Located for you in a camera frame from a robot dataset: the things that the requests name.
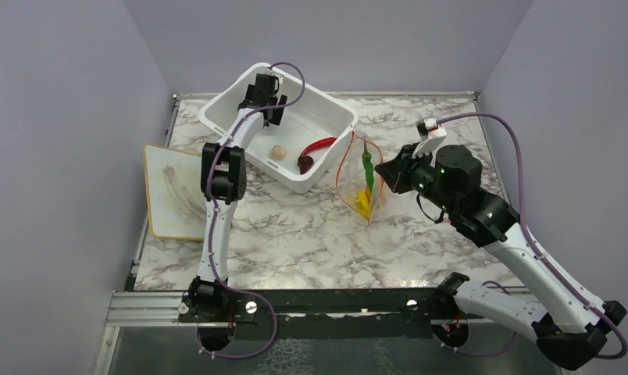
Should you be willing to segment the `green chili pepper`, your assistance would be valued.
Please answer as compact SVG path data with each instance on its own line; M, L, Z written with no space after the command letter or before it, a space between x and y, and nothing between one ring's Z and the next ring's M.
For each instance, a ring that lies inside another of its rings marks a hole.
M368 198L370 198L373 193L374 170L372 163L372 154L369 151L368 143L366 141L363 142L362 165L366 179L366 195Z

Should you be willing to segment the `white plastic bin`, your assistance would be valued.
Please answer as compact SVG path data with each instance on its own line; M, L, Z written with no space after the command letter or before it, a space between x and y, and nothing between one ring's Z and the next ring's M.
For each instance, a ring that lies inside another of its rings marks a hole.
M298 77L269 63L259 62L243 72L223 93L217 95L199 111L198 119L218 136L227 131L237 117L237 107L244 99L247 87L255 82L257 73L275 73L284 80L279 93L289 100L295 99L302 89ZM263 128L246 148L249 164L268 174L285 187L298 194L306 193L328 169L336 166L344 154L345 142L351 137L357 124L357 112L327 93L305 85L302 98L284 110L279 126ZM328 148L313 152L314 164L304 175L299 173L297 159L311 143L329 137L337 140ZM287 150L283 160L270 157L274 145Z

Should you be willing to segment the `clear zip top bag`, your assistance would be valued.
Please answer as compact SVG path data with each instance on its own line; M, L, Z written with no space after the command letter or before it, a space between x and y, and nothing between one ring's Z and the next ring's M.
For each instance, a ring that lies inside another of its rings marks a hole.
M357 191L366 189L366 179L362 165L364 141L368 143L369 151L372 154L373 170L376 165L384 162L382 150L376 142L366 132L353 130L351 137L345 142L345 151L335 176L335 188L339 199L366 225L370 225L378 211L386 207L387 204L377 208L372 207L369 220L362 217L356 210L355 199ZM387 185L375 170L373 176L373 192L376 189L387 189Z

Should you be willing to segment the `yellow banana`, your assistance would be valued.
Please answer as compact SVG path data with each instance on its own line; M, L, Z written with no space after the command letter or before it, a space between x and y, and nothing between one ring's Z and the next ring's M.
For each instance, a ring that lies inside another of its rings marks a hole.
M355 199L355 207L357 212L364 217L366 220L369 220L371 213L371 201L370 196L367 195L367 190L357 191L356 199Z

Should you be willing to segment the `dark red plum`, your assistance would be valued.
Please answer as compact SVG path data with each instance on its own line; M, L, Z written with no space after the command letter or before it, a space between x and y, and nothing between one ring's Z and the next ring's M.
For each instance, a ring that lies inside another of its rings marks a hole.
M314 160L309 155L300 155L297 160L297 166L301 175L306 174L312 168Z

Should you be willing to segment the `red chili pepper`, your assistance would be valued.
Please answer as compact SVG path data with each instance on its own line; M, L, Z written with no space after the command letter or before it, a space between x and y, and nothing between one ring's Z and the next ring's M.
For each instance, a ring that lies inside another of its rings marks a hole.
M300 156L307 156L311 152L330 147L337 139L335 137L327 137L318 141L315 141L308 145L300 154Z

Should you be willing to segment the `orange citrus fruit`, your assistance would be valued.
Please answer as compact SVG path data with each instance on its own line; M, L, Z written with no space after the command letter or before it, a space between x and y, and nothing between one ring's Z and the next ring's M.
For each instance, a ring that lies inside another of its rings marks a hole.
M390 192L384 187L380 190L376 189L372 195L372 207L377 208L387 204Z

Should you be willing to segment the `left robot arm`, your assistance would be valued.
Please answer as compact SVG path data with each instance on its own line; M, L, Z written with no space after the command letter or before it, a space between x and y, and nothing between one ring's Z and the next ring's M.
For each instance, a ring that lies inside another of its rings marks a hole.
M227 251L234 212L247 187L245 151L263 127L280 123L287 96L278 95L279 88L277 76L257 74L230 128L202 148L205 238L202 260L187 293L190 309L208 320L222 319L229 309Z

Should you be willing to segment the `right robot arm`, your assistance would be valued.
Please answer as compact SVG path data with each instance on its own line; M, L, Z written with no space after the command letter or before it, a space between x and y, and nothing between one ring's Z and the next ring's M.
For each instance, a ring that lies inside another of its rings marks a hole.
M626 316L624 306L593 295L537 249L516 210L483 189L482 164L469 149L447 145L422 156L415 150L405 145L376 172L394 193L414 191L439 207L464 238L506 265L535 297L534 302L514 298L454 272L434 290L435 311L445 318L468 313L501 324L566 370L600 359L608 334Z

